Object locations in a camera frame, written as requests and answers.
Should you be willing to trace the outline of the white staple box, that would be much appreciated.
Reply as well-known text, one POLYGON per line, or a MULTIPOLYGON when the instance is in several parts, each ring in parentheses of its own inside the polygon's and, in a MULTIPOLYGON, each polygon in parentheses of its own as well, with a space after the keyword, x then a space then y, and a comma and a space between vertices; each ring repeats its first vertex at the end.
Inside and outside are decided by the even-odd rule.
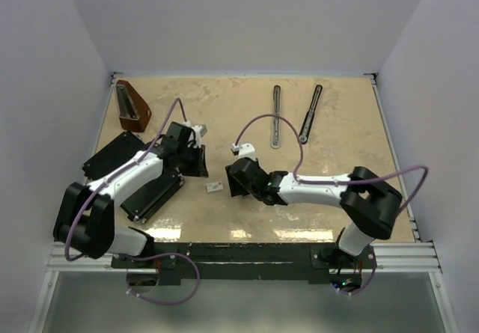
POLYGON ((212 193, 212 192, 217 192, 217 191, 223 190, 224 186, 223 186, 221 181, 216 181, 214 183, 208 183, 206 185, 206 188, 207 188, 208 193, 212 193))

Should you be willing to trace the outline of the grey deli stapler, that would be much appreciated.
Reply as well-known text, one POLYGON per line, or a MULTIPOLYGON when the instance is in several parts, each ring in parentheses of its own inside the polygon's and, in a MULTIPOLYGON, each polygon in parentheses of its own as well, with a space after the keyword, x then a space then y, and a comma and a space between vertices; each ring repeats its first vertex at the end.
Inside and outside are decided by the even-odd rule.
POLYGON ((281 112, 281 87, 275 85, 272 92, 273 101, 273 117, 272 117, 272 130, 270 138, 270 146, 272 149, 278 149, 281 146, 281 134, 280 134, 280 122, 279 119, 281 112))

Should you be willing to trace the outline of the black stapler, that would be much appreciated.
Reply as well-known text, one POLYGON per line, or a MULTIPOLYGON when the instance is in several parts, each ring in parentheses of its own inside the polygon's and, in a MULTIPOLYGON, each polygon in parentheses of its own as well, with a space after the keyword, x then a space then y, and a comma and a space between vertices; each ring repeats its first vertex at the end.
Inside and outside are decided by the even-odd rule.
POLYGON ((301 144, 308 143, 311 127, 314 122, 314 116, 317 109, 317 105, 320 100, 320 95, 322 93, 322 90, 323 90, 322 85, 316 85, 314 89, 314 93, 311 99, 311 104, 309 105, 309 108, 306 112, 305 119, 303 120, 302 127, 299 133, 299 141, 301 144))

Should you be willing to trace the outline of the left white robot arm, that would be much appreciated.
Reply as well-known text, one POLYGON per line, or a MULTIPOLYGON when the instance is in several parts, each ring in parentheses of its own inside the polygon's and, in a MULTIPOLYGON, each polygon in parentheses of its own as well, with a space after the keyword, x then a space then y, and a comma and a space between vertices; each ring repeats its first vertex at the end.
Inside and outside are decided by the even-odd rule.
POLYGON ((209 176, 203 124, 173 122, 166 134, 134 154, 111 173, 87 184, 66 188, 52 235, 65 247, 92 259, 106 253, 129 257, 138 267, 149 266, 155 258, 153 237, 134 227, 116 227, 115 210, 137 191, 155 184, 153 193, 169 199, 184 177, 209 176))

